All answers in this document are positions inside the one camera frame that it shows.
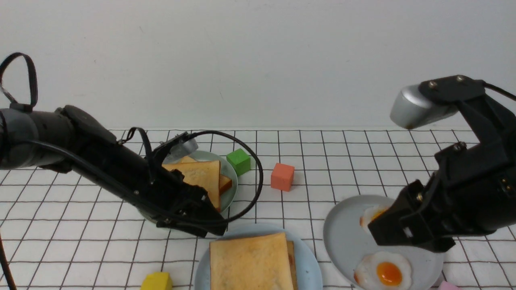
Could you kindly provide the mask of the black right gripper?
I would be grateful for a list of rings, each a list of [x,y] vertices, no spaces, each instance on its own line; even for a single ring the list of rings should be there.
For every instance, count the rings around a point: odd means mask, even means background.
[[[368,229],[379,246],[446,252],[459,236],[486,236],[515,224],[515,145],[477,144],[435,155],[426,185],[405,186]]]

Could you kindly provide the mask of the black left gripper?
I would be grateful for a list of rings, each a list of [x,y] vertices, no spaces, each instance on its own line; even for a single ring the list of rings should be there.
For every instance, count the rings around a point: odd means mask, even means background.
[[[141,157],[117,141],[84,139],[75,143],[73,152],[91,167],[73,162],[73,171],[144,212],[158,228],[196,237],[223,235],[227,224],[214,225],[214,220],[223,220],[219,213],[185,210],[211,202],[204,189],[186,184],[182,173],[162,167],[164,147]]]

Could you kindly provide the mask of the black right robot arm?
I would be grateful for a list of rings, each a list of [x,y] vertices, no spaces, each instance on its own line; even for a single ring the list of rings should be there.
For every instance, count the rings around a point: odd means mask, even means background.
[[[391,119],[415,128],[461,113],[479,143],[457,142],[435,154],[438,169],[428,183],[405,186],[390,208],[368,226],[379,246],[415,246],[444,253],[455,237],[488,236],[515,224],[515,114],[484,88],[458,92],[467,99],[435,99],[437,90],[403,88]]]

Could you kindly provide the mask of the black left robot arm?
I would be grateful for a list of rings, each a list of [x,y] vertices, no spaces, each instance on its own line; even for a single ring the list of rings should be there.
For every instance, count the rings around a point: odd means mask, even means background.
[[[39,167],[75,172],[135,206],[158,228],[206,237],[221,236],[227,222],[200,186],[178,170],[162,167],[170,143],[153,150],[141,128],[145,156],[117,140],[92,116],[74,106],[55,112],[1,110],[1,169]]]

